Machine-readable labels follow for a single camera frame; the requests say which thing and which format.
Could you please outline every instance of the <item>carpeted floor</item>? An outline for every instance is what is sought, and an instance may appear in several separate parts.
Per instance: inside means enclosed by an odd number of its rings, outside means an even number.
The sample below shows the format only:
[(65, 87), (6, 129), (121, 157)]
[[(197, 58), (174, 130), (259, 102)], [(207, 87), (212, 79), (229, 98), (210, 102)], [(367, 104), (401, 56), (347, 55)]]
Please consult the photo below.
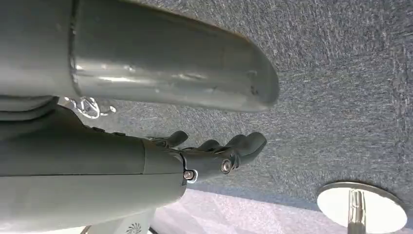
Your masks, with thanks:
[(383, 187), (413, 208), (413, 2), (365, 0), (145, 0), (258, 44), (276, 66), (279, 103), (262, 113), (227, 113), (111, 101), (107, 131), (166, 136), (186, 146), (262, 132), (255, 164), (193, 188), (316, 209), (327, 182)]

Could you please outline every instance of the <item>white base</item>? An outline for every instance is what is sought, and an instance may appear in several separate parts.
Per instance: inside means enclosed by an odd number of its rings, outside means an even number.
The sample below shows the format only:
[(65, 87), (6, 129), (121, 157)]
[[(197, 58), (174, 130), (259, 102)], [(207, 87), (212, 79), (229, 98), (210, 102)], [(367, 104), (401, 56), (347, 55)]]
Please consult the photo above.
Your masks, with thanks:
[(317, 198), (320, 210), (332, 221), (347, 227), (349, 192), (354, 189), (364, 192), (367, 233), (392, 233), (406, 225), (407, 215), (399, 199), (385, 190), (360, 183), (338, 182), (324, 186)]

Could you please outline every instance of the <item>robotic hand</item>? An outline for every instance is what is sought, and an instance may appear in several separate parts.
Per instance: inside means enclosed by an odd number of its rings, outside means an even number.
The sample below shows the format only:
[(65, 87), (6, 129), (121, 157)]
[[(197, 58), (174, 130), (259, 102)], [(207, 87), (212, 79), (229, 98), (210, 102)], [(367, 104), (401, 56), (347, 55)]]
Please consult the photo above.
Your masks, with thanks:
[(30, 119), (0, 121), (3, 232), (87, 226), (153, 210), (178, 200), (187, 183), (249, 163), (266, 144), (262, 134), (251, 133), (225, 146), (208, 140), (173, 149), (187, 134), (144, 139), (106, 133), (83, 125), (56, 99), (23, 113), (0, 112), (0, 119), (11, 116)]

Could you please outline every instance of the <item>fan logo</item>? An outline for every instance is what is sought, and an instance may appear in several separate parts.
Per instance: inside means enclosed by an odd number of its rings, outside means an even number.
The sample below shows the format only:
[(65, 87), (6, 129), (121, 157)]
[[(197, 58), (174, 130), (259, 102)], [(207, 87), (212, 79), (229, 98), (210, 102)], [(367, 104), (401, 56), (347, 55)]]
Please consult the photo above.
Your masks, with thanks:
[(133, 223), (126, 230), (126, 234), (141, 234), (141, 225), (139, 223)]

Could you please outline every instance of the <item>bolt head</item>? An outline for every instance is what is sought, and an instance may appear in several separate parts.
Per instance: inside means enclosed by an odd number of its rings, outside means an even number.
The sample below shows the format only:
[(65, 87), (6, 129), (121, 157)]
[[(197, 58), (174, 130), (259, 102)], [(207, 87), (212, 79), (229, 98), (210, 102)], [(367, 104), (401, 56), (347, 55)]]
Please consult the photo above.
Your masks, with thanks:
[(229, 159), (224, 159), (221, 164), (221, 171), (224, 174), (228, 174), (232, 169), (232, 163)]
[(184, 172), (184, 178), (187, 180), (192, 180), (195, 176), (195, 173), (193, 171), (185, 171)]

